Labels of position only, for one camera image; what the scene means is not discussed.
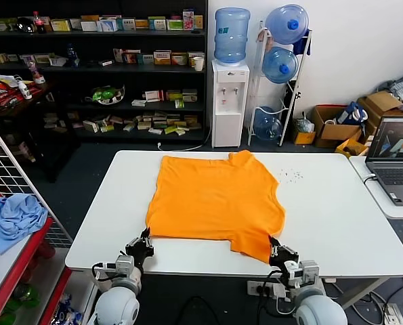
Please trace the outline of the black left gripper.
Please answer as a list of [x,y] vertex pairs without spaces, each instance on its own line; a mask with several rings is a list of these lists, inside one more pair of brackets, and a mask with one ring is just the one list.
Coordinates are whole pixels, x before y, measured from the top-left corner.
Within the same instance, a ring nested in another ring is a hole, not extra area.
[[139,238],[126,244],[125,252],[126,255],[133,257],[134,265],[137,268],[143,268],[145,260],[154,255],[154,247],[150,241],[150,228],[144,229]]

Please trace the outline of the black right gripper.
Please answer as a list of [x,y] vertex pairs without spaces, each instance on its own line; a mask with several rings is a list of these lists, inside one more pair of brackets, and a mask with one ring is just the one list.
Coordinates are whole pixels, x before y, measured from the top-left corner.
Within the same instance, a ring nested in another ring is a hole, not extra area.
[[281,246],[281,243],[274,237],[269,237],[271,254],[269,257],[269,265],[271,267],[277,267],[281,271],[286,271],[285,263],[293,261],[295,263],[299,260],[298,252],[292,250],[287,246]]

